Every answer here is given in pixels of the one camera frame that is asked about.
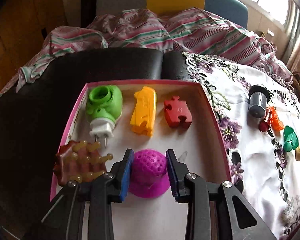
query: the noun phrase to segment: teal toy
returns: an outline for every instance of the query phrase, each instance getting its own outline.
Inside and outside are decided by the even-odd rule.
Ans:
[[[299,139],[295,133],[295,131],[290,127],[286,126],[283,131],[284,152],[291,152],[292,149],[295,150],[299,146]]]
[[[90,117],[90,135],[96,141],[101,136],[105,138],[105,148],[108,137],[113,137],[112,130],[122,113],[122,93],[114,85],[98,86],[89,93],[86,113]]]

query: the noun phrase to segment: yellow plastic toy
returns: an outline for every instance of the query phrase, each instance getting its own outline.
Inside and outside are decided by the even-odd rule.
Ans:
[[[143,87],[142,90],[134,93],[134,97],[137,103],[130,120],[131,130],[152,137],[157,94],[152,88]]]

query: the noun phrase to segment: pink striped fabric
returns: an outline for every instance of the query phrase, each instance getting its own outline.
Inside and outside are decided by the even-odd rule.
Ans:
[[[102,15],[85,29],[62,26],[45,39],[35,55],[1,90],[0,96],[18,81],[16,91],[39,78],[48,64],[67,53],[107,47],[141,47],[162,52],[184,51],[219,55],[242,65],[263,69],[269,75],[292,82],[292,73],[275,57],[272,45],[255,33],[198,8],[173,17],[158,17],[147,9]]]

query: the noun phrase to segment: green plastic object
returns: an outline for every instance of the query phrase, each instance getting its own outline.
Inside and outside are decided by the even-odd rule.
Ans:
[[[86,113],[92,120],[108,118],[115,123],[122,113],[121,90],[114,85],[99,86],[92,89],[89,93]]]
[[[284,152],[291,152],[292,149],[295,150],[299,146],[299,139],[295,133],[295,131],[290,127],[286,126],[283,131]]]

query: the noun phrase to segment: purple perforated cone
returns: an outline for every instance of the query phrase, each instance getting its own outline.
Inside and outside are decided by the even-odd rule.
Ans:
[[[160,152],[145,149],[134,153],[129,191],[138,197],[159,197],[170,187],[166,158]]]

